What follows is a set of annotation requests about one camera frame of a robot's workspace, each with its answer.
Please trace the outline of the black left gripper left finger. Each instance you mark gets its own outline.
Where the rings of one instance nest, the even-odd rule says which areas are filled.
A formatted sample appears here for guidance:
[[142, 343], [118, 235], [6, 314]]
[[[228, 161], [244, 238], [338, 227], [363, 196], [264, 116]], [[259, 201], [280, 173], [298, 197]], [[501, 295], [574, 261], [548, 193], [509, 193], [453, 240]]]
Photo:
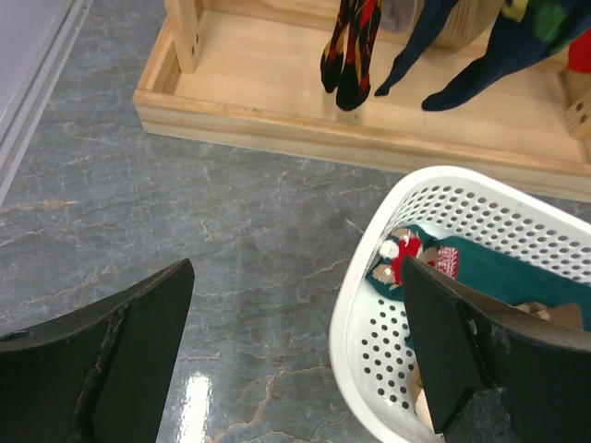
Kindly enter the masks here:
[[193, 293], [188, 259], [1, 338], [4, 442], [153, 442]]

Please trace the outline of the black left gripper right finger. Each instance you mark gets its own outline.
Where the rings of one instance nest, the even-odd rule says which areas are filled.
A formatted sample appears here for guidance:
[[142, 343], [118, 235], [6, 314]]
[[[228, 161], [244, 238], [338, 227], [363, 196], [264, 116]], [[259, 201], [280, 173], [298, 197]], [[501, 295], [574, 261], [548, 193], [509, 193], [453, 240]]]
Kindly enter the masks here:
[[589, 441], [589, 333], [527, 314], [416, 258], [402, 274], [435, 433], [447, 442]]

